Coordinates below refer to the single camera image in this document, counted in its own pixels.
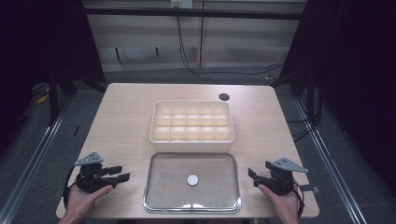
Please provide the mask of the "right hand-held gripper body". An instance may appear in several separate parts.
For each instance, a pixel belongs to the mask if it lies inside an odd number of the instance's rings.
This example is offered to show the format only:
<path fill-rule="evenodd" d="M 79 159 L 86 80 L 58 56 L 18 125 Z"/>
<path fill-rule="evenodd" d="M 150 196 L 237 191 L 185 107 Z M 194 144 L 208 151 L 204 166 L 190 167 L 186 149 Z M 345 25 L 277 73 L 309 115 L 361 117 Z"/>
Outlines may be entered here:
<path fill-rule="evenodd" d="M 287 158 L 270 162 L 275 166 L 273 171 L 268 169 L 270 176 L 258 176 L 258 178 L 260 184 L 266 186 L 276 195 L 286 195 L 294 190 L 293 172 L 308 173 L 306 168 Z"/>

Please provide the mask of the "metal floor rail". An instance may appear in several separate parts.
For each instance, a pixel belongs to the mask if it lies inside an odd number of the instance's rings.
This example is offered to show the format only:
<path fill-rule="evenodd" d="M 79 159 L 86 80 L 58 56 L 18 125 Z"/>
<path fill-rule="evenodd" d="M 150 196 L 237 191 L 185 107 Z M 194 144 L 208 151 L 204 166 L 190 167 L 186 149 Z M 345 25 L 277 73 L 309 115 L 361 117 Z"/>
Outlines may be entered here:
<path fill-rule="evenodd" d="M 29 160 L 29 163 L 22 173 L 15 189 L 11 192 L 10 196 L 5 202 L 4 207 L 0 210 L 0 224 L 11 224 L 19 207 L 21 206 L 21 202 L 26 195 L 26 192 L 35 178 L 40 164 L 44 160 L 50 148 L 53 138 L 55 137 L 64 120 L 64 114 L 73 102 L 73 99 L 73 96 L 66 98 L 64 106 L 62 107 L 59 115 L 46 129 L 46 132 L 40 140 L 39 145 L 35 149 L 35 154 L 33 155 L 32 159 Z"/>
<path fill-rule="evenodd" d="M 358 202 L 341 175 L 327 145 L 324 143 L 318 128 L 308 120 L 303 100 L 297 98 L 295 104 L 353 224 L 368 224 Z"/>

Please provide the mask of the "black horizontal frame bar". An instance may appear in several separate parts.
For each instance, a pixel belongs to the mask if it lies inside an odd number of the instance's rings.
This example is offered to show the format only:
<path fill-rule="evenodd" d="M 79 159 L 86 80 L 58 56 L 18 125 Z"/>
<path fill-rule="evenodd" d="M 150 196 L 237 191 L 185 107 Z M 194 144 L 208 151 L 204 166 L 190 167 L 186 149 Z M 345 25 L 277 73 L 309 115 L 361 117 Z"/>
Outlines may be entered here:
<path fill-rule="evenodd" d="M 86 14 L 122 15 L 122 16 L 170 16 L 199 18 L 232 18 L 258 20 L 298 21 L 302 13 L 215 10 L 215 9 L 183 9 L 183 8 L 142 8 L 142 7 L 85 7 Z"/>

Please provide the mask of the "black metal stand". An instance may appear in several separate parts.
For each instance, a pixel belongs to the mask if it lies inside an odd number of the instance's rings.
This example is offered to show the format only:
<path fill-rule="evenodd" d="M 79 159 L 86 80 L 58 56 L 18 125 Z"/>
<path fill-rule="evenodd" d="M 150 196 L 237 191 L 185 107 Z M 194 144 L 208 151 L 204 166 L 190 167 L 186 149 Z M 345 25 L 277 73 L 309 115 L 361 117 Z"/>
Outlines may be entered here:
<path fill-rule="evenodd" d="M 54 68 L 49 72 L 49 105 L 50 116 L 49 126 L 53 125 L 57 118 L 60 117 L 59 101 L 58 101 L 58 88 L 61 88 L 64 95 L 74 95 L 77 92 L 74 80 L 79 80 L 89 87 L 99 92 L 105 92 L 106 87 L 93 81 L 90 78 L 84 77 L 74 71 L 57 72 Z"/>
<path fill-rule="evenodd" d="M 271 83 L 270 87 L 277 88 L 280 85 L 290 83 L 290 92 L 295 96 L 300 96 L 306 91 L 306 112 L 307 116 L 312 119 L 314 117 L 314 90 L 315 84 L 313 75 L 302 75 L 299 72 L 292 72 L 289 75 L 281 75 L 280 78 Z"/>

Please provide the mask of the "white compartment organizer box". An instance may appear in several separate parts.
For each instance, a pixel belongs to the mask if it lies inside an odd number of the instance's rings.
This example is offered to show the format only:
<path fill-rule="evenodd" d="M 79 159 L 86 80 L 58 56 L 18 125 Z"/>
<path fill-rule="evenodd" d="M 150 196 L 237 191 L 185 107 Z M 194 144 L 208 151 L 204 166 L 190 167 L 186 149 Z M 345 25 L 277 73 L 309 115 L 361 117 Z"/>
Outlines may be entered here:
<path fill-rule="evenodd" d="M 158 101 L 149 140 L 157 152 L 226 153 L 234 141 L 230 107 L 222 101 Z"/>

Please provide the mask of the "black curtain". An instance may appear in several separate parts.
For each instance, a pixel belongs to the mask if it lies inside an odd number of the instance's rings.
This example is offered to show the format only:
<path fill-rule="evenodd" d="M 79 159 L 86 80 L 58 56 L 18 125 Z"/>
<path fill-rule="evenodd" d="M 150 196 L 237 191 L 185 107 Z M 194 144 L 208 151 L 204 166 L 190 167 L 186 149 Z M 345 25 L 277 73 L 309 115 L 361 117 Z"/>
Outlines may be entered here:
<path fill-rule="evenodd" d="M 33 88 L 105 76 L 82 0 L 0 0 L 0 152 L 17 132 Z"/>
<path fill-rule="evenodd" d="M 396 0 L 307 0 L 281 75 L 313 75 L 396 195 Z"/>

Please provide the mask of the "person's right hand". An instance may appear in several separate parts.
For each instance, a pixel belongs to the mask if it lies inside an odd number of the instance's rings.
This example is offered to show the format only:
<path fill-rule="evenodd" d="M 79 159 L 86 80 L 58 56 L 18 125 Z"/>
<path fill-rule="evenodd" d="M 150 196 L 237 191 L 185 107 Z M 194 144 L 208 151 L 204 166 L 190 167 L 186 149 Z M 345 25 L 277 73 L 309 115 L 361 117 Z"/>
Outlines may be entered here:
<path fill-rule="evenodd" d="M 287 195 L 279 196 L 273 193 L 264 185 L 259 185 L 258 189 L 271 201 L 276 215 L 279 219 L 299 220 L 299 201 L 297 196 L 293 192 Z"/>

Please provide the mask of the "white wall power outlet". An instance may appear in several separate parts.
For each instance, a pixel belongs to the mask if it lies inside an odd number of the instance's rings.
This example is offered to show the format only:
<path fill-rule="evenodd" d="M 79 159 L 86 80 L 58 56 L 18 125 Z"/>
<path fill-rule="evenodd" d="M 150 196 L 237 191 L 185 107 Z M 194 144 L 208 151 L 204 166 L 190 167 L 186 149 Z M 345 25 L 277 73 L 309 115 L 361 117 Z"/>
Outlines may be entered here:
<path fill-rule="evenodd" d="M 192 0 L 170 0 L 171 8 L 185 8 L 192 9 Z"/>

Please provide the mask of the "person's left hand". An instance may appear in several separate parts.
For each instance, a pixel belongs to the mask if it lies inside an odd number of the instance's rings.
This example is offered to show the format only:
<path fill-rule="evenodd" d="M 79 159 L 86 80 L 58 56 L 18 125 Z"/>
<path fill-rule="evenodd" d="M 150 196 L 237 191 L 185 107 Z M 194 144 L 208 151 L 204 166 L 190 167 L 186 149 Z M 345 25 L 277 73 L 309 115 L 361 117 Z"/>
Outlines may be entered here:
<path fill-rule="evenodd" d="M 108 194 L 113 187 L 111 185 L 102 187 L 94 193 L 87 193 L 74 185 L 69 189 L 68 204 L 62 219 L 82 220 L 94 207 L 95 202 Z"/>

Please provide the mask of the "clear plastic tray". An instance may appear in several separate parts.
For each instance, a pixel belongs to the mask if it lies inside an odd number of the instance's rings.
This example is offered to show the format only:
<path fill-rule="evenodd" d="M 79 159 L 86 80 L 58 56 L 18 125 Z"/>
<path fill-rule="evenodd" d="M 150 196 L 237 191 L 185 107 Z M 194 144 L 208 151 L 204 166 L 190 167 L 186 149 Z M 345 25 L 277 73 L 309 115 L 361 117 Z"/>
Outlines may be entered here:
<path fill-rule="evenodd" d="M 199 177 L 196 186 L 189 175 Z M 143 205 L 150 213 L 235 213 L 241 207 L 236 160 L 228 153 L 156 153 Z"/>

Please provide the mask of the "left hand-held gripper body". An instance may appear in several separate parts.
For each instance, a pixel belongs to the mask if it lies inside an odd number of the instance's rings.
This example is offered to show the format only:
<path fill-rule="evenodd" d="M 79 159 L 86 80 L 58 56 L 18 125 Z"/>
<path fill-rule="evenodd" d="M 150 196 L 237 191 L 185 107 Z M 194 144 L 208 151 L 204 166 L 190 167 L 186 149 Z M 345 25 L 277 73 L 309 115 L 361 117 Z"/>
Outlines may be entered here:
<path fill-rule="evenodd" d="M 107 173 L 109 167 L 103 167 L 104 160 L 97 152 L 92 152 L 75 162 L 79 166 L 77 185 L 85 192 L 93 193 L 107 185 L 115 187 L 118 179 Z"/>

